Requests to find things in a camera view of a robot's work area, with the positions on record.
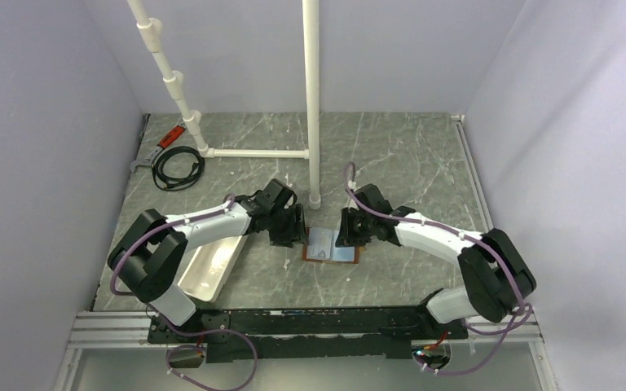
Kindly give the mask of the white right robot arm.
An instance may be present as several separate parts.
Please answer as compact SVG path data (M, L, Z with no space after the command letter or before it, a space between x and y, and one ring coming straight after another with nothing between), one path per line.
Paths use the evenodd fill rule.
M536 278L514 243L500 229L465 231L409 207L399 207L388 215L342 209L336 246L363 247L373 239L420 250L460 271L462 286L441 288L419 305L417 329L427 338L439 336L452 321L473 316L500 322L522 307L537 287Z

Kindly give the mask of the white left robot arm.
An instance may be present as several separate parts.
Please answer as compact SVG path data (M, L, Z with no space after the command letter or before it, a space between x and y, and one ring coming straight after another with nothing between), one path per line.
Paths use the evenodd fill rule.
M132 296L153 308L182 342L202 328L195 302L176 283L186 252L221 239L267 232L272 246L307 244L303 207L291 187L272 179L251 195L228 195L194 213L142 212L108 255L112 294Z

